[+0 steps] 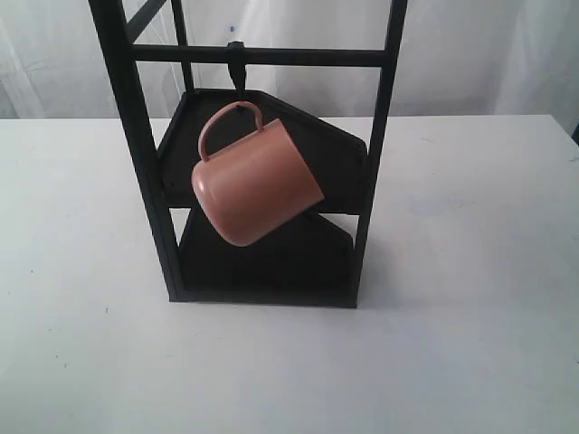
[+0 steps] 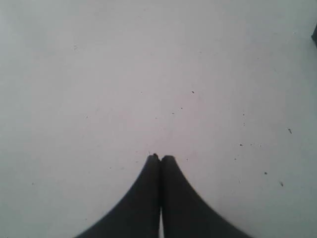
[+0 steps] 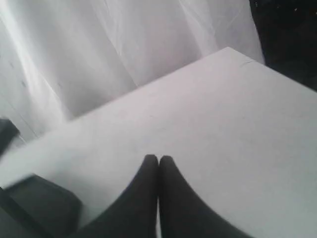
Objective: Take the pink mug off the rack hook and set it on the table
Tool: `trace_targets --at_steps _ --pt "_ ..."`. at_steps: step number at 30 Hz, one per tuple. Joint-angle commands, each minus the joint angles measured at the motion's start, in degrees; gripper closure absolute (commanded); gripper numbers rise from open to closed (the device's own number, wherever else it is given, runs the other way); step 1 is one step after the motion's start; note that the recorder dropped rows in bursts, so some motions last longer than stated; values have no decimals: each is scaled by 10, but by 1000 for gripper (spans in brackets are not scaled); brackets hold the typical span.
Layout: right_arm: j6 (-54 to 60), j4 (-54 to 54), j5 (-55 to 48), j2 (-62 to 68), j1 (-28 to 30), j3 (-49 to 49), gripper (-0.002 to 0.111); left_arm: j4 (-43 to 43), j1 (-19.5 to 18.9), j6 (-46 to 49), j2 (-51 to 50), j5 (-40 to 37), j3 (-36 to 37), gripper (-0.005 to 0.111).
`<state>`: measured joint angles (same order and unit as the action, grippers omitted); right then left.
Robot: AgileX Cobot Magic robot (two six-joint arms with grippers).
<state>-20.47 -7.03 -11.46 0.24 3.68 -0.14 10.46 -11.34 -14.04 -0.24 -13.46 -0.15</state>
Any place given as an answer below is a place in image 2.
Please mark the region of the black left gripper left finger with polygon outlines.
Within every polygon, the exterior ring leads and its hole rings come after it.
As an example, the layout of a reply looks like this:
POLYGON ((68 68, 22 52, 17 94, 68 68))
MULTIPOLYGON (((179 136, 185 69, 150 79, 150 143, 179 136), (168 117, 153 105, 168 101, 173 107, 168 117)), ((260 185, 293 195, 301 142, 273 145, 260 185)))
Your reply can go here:
POLYGON ((80 238, 158 238, 160 219, 160 160, 149 155, 123 198, 80 238))

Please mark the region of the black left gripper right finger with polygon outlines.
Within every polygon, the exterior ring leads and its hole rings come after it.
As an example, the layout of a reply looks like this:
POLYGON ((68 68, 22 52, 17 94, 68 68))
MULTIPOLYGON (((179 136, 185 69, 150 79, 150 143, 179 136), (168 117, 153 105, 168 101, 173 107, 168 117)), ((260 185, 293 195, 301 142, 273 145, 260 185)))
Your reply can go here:
POLYGON ((162 222, 166 238, 248 238, 209 207, 189 184, 176 159, 160 164, 162 222))

